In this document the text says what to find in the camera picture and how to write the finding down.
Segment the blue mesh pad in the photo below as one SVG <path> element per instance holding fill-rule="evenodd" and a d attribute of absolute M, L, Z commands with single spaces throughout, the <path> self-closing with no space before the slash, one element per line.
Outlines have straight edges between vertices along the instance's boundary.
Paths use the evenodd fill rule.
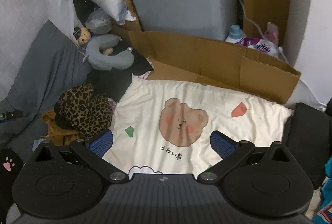
<path fill-rule="evenodd" d="M 210 136 L 210 144 L 212 149 L 223 159 L 235 152 L 234 145 L 219 136 L 216 132 L 212 132 Z"/>
<path fill-rule="evenodd" d="M 113 145 L 113 133 L 108 130 L 103 136 L 99 137 L 89 145 L 89 150 L 97 156 L 102 157 Z"/>

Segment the paw print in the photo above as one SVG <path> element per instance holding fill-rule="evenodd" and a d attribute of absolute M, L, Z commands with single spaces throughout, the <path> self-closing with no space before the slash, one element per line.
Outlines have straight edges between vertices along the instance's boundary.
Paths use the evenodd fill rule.
<path fill-rule="evenodd" d="M 5 169 L 7 170 L 7 171 L 11 171 L 12 170 L 12 167 L 14 167 L 15 166 L 15 163 L 12 163 L 12 159 L 10 159 L 9 160 L 9 162 L 5 162 L 4 164 L 3 164 L 3 166 L 5 167 Z"/>

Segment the cardboard box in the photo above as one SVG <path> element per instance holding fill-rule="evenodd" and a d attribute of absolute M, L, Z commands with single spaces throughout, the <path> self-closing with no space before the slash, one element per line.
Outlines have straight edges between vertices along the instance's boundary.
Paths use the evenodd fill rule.
<path fill-rule="evenodd" d="M 183 80 L 229 88 L 285 104 L 301 73 L 262 52 L 195 36 L 116 29 L 155 66 L 149 80 Z"/>

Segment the white blanket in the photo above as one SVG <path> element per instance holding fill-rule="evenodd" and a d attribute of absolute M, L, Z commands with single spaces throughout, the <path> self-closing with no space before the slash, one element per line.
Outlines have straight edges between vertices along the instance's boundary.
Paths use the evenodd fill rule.
<path fill-rule="evenodd" d="M 117 104 L 114 142 L 103 159 L 129 173 L 192 173 L 197 177 L 222 158 L 210 135 L 268 147 L 281 141 L 292 111 L 246 93 L 198 83 L 141 80 Z"/>

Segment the teddy bear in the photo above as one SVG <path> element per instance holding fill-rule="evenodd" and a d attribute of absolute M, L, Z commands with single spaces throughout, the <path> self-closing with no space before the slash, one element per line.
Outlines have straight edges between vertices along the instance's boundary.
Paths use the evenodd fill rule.
<path fill-rule="evenodd" d="M 165 102 L 159 130 L 165 140 L 178 147 L 189 147 L 198 140 L 209 118 L 205 110 L 192 109 L 178 98 Z"/>
<path fill-rule="evenodd" d="M 86 45 L 91 39 L 91 33 L 86 27 L 75 28 L 74 36 L 77 39 L 79 46 Z M 113 48 L 108 48 L 100 51 L 102 54 L 109 55 L 113 52 Z"/>

